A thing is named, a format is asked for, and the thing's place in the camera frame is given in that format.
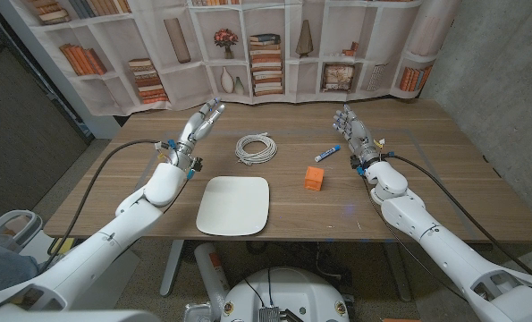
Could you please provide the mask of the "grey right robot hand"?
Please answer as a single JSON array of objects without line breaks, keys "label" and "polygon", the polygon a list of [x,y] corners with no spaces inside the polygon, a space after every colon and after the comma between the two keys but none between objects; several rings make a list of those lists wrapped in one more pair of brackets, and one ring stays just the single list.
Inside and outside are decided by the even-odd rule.
[{"label": "grey right robot hand", "polygon": [[362,164],[379,159],[370,130],[349,105],[344,104],[343,110],[335,111],[333,128],[345,138],[352,154],[358,157]]}]

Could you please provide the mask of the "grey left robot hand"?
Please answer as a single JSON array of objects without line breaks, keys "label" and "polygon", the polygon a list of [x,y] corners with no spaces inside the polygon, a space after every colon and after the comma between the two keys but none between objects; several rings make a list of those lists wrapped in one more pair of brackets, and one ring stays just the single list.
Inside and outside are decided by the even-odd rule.
[{"label": "grey left robot hand", "polygon": [[208,100],[186,122],[176,143],[176,151],[189,155],[199,140],[204,139],[212,130],[215,122],[225,109],[220,97]]}]

